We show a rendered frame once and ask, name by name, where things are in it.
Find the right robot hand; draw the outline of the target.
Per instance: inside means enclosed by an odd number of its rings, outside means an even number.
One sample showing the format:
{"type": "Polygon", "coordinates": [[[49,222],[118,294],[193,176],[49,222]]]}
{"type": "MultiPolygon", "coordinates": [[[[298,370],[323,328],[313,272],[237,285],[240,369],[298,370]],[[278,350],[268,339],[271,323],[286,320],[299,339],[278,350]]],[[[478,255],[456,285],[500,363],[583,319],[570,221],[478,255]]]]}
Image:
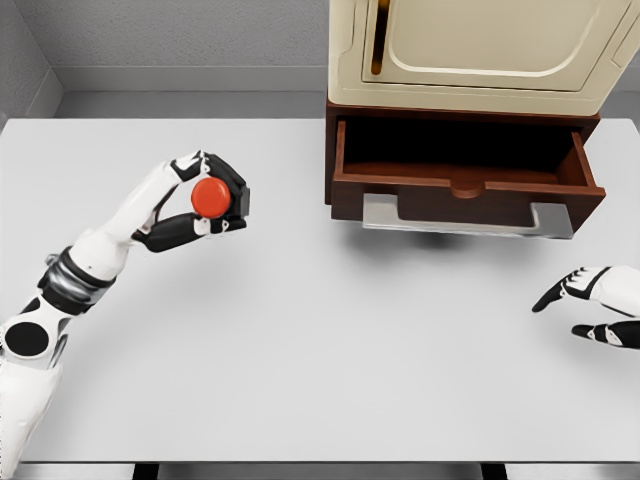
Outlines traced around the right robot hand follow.
{"type": "Polygon", "coordinates": [[[627,317],[626,321],[575,325],[575,336],[616,348],[640,351],[640,270],[618,265],[580,267],[558,280],[533,305],[534,313],[565,297],[592,301],[627,317]]]}

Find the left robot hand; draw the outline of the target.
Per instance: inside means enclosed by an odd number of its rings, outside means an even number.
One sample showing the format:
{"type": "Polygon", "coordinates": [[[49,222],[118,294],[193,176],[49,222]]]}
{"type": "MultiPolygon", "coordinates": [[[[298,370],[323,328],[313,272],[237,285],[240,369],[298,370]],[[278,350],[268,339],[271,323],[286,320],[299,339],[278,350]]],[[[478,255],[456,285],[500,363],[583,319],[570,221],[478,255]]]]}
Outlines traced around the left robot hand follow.
{"type": "Polygon", "coordinates": [[[219,156],[199,150],[161,164],[138,185],[104,227],[105,237],[117,251],[143,244],[151,252],[163,252],[209,235],[247,227],[250,190],[241,177],[219,156]],[[182,184],[194,179],[220,180],[230,192],[230,205],[217,218],[202,213],[182,213],[158,218],[163,205],[182,184]]]}

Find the red button switch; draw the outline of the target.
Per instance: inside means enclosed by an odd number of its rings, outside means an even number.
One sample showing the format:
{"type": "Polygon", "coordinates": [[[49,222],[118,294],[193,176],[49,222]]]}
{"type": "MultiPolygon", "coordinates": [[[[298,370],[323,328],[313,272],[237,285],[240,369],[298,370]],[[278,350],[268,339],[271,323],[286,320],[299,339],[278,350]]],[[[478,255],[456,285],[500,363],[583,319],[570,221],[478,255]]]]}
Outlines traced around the red button switch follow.
{"type": "Polygon", "coordinates": [[[197,214],[209,219],[223,216],[246,217],[250,210],[250,189],[241,186],[240,193],[233,195],[223,180],[207,177],[193,187],[191,204],[197,214]]]}

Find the cream cabinet with brown base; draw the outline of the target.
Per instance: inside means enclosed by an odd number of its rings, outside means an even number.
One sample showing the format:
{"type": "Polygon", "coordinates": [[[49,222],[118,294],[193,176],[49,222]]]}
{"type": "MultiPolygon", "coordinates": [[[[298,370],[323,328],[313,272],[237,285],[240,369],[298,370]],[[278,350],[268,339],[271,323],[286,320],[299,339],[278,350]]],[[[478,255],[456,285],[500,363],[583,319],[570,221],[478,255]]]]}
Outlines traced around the cream cabinet with brown base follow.
{"type": "Polygon", "coordinates": [[[580,125],[597,117],[605,99],[640,48],[640,0],[577,92],[380,84],[362,78],[367,22],[373,4],[388,0],[330,0],[326,103],[325,200],[334,164],[335,124],[343,117],[580,125]]]}

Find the cream cabinet door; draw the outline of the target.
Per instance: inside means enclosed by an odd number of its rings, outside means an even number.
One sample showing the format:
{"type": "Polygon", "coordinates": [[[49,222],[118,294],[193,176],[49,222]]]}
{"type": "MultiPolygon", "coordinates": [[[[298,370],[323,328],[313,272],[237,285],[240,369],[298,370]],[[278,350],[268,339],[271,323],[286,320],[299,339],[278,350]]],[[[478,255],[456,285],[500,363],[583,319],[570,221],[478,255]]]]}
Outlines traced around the cream cabinet door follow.
{"type": "Polygon", "coordinates": [[[366,82],[577,92],[637,0],[388,0],[366,25],[366,82]],[[382,35],[377,27],[384,26],[382,35]]]}

